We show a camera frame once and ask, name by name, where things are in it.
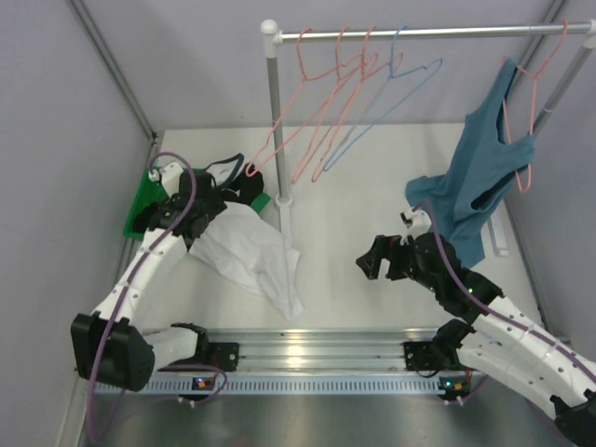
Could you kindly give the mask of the white navy-trimmed tank top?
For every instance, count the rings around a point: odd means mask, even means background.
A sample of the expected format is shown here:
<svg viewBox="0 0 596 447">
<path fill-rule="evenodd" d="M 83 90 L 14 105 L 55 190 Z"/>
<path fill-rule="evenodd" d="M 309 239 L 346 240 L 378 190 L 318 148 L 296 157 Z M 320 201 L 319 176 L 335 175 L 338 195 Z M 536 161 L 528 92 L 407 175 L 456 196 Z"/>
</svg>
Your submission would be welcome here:
<svg viewBox="0 0 596 447">
<path fill-rule="evenodd" d="M 210 163 L 205 171 L 214 177 L 220 192 L 241 169 L 246 175 L 244 155 L 238 153 Z M 250 206 L 224 203 L 226 210 L 215 217 L 189 253 L 224 278 L 266 297 L 286 320 L 298 317 L 305 310 L 295 285 L 300 252 Z"/>
</svg>

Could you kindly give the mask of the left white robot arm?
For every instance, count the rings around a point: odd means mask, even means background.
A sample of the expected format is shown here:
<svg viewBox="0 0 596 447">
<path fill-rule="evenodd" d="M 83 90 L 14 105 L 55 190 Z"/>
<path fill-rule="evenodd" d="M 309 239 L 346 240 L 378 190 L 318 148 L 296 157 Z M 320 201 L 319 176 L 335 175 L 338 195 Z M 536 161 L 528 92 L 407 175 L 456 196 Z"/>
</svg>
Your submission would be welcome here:
<svg viewBox="0 0 596 447">
<path fill-rule="evenodd" d="M 93 312 L 77 315 L 71 325 L 76 368 L 89 381 L 140 391 L 155 371 L 172 364 L 199 370 L 210 361 L 208 333 L 193 323 L 142 332 L 174 267 L 226 209 L 207 171 L 173 163 L 165 177 L 167 198 L 146 205 L 133 220 L 143 234 L 133 261 Z"/>
</svg>

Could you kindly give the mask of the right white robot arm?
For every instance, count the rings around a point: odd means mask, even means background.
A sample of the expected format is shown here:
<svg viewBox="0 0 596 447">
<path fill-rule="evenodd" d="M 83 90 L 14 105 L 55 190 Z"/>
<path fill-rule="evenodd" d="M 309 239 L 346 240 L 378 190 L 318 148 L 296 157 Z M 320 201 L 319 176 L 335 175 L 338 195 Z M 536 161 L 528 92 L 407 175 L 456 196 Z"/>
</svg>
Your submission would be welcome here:
<svg viewBox="0 0 596 447">
<path fill-rule="evenodd" d="M 501 288 L 462 266 L 443 237 L 377 236 L 357 261 L 368 279 L 386 278 L 433 292 L 452 319 L 431 342 L 443 369 L 484 373 L 531 401 L 576 446 L 595 443 L 595 363 L 526 317 Z"/>
</svg>

